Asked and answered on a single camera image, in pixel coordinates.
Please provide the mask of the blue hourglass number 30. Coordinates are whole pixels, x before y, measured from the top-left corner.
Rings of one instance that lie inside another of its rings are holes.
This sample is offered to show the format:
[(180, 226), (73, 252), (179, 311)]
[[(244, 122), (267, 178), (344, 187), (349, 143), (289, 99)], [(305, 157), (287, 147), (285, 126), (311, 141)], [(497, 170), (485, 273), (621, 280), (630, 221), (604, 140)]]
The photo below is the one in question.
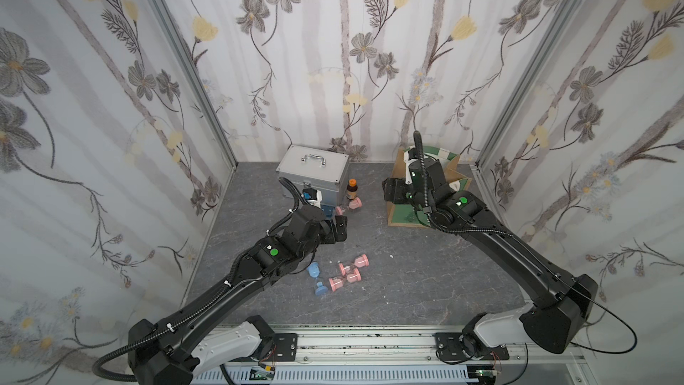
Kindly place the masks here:
[(317, 262), (312, 262), (306, 269), (306, 272), (313, 279), (317, 279), (320, 276), (320, 268)]

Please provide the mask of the green burlap canvas bag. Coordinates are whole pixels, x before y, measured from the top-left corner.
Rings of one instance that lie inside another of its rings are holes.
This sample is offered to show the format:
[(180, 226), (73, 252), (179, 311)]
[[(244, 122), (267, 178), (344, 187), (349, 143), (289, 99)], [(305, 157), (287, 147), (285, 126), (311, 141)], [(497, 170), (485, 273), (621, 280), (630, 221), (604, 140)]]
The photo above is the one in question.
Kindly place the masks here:
[[(444, 176), (437, 179), (438, 183), (449, 185), (455, 192), (468, 189), (471, 178), (458, 170), (461, 155), (433, 146), (425, 146), (423, 151), (426, 171), (433, 174), (437, 166), (443, 171)], [(426, 191), (423, 180), (414, 147), (400, 149), (390, 177), (382, 182), (389, 226), (421, 228), (429, 225), (424, 214)]]

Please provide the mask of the pink hourglass number 15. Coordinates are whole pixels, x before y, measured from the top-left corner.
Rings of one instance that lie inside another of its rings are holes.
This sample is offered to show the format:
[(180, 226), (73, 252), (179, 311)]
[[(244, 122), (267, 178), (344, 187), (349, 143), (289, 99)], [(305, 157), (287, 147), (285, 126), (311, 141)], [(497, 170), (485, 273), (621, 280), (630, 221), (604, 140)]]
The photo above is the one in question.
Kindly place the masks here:
[(332, 292), (340, 290), (344, 286), (345, 280), (341, 277), (333, 277), (329, 279), (329, 286)]

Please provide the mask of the pink hourglass small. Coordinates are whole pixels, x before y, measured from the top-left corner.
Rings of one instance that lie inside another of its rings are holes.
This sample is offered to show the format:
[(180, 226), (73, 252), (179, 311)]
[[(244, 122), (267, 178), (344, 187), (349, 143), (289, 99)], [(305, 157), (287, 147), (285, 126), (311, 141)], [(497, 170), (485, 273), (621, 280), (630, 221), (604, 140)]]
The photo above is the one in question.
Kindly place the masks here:
[(354, 260), (354, 266), (357, 268), (368, 267), (368, 265), (370, 265), (370, 261), (366, 254), (363, 254)]

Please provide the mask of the pink hourglass pair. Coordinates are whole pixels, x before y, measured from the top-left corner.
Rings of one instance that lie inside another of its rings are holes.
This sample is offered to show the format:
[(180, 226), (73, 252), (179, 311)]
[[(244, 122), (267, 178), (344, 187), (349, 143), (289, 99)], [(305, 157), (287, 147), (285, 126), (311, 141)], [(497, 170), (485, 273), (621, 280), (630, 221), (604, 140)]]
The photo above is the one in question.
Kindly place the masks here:
[(338, 265), (340, 268), (340, 274), (341, 276), (348, 282), (348, 283), (357, 283), (361, 281), (361, 273), (360, 270), (353, 265), (344, 265), (340, 263)]

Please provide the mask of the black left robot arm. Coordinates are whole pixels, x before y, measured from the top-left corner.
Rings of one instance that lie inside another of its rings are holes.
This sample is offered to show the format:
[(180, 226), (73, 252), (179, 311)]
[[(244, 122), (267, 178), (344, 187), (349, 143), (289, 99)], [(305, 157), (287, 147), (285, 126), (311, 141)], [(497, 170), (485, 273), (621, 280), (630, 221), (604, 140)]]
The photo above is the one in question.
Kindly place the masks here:
[(201, 343), (230, 313), (267, 285), (294, 274), (320, 245), (347, 239), (347, 217), (329, 219), (288, 178), (279, 182), (293, 198), (288, 214), (242, 251), (227, 276), (197, 299), (155, 324), (147, 320), (135, 324), (128, 345), (94, 362), (94, 375), (121, 383), (191, 383), (203, 362)]

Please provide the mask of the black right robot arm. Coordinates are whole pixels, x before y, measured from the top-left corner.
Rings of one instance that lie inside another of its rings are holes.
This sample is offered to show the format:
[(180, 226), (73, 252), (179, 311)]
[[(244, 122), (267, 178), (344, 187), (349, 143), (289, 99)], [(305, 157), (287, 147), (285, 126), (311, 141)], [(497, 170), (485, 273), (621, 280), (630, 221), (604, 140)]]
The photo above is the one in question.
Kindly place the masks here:
[(525, 291), (521, 308), (482, 313), (466, 324), (455, 345), (458, 361), (482, 358), (513, 343), (561, 354), (573, 345), (596, 301), (598, 283), (587, 274), (574, 276), (547, 260), (505, 226), (475, 194), (454, 190), (439, 160), (425, 153), (419, 131), (407, 152), (404, 176), (388, 178), (384, 198), (408, 205), (427, 228), (462, 237), (486, 254)]

